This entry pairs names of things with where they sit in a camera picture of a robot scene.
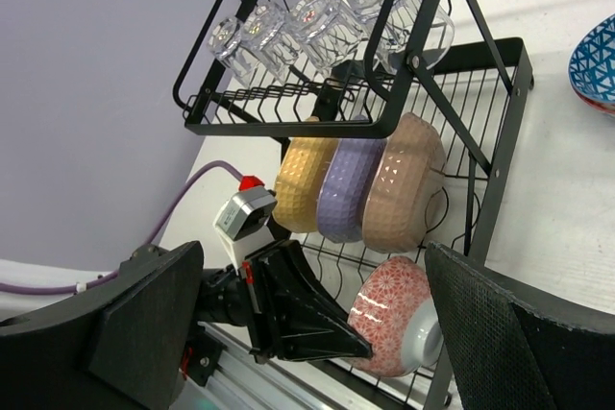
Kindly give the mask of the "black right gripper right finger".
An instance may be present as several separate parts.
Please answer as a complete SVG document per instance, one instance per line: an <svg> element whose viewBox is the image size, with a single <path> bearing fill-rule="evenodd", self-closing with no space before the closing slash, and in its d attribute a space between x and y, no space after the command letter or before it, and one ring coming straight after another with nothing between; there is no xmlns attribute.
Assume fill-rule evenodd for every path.
<svg viewBox="0 0 615 410"><path fill-rule="evenodd" d="M466 409L611 409L614 317L431 243L430 291Z"/></svg>

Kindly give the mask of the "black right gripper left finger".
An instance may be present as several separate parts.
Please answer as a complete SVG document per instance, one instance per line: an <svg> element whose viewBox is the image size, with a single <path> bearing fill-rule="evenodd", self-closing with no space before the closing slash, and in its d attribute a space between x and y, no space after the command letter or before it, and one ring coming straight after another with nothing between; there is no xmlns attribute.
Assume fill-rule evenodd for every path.
<svg viewBox="0 0 615 410"><path fill-rule="evenodd" d="M97 288L3 321L2 408L168 408L203 263L196 241L145 253Z"/></svg>

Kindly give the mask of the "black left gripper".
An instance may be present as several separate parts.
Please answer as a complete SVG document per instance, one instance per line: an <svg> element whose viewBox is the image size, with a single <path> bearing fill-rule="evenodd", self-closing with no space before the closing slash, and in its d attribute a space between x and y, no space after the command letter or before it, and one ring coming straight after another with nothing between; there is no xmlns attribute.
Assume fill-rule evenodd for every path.
<svg viewBox="0 0 615 410"><path fill-rule="evenodd" d="M239 268L203 272L193 318L248 329L252 354L289 362L370 358L371 344L311 270L301 244L276 241Z"/></svg>

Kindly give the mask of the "orange patterned ceramic bowl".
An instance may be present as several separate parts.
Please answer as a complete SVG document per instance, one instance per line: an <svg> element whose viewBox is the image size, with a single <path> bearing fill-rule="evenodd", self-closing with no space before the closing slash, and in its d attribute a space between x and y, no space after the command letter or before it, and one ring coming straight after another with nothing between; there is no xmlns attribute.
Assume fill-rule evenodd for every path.
<svg viewBox="0 0 615 410"><path fill-rule="evenodd" d="M612 105L606 105L603 103L598 103L590 98L585 97L584 95L578 93L577 96L580 98L581 101L583 101L584 103L586 103L589 107L591 107L592 109L595 109L599 112L601 112L604 115L607 115L609 117L614 117L615 115L615 109Z"/></svg>

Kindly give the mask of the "blue triangle patterned bowl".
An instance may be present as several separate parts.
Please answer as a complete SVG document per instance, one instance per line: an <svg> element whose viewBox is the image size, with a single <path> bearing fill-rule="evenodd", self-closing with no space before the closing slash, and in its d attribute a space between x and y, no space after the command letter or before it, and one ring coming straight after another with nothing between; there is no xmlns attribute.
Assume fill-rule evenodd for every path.
<svg viewBox="0 0 615 410"><path fill-rule="evenodd" d="M580 95L613 107L614 65L614 15L610 15L574 49L568 63L570 84Z"/></svg>

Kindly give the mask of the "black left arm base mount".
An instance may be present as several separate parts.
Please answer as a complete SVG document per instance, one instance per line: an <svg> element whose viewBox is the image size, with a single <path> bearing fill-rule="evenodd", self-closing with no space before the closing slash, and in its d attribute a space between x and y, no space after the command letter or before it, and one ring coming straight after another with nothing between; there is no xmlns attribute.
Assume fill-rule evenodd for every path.
<svg viewBox="0 0 615 410"><path fill-rule="evenodd" d="M215 372L226 346L205 330L188 336L180 362L180 373L198 386L205 387Z"/></svg>

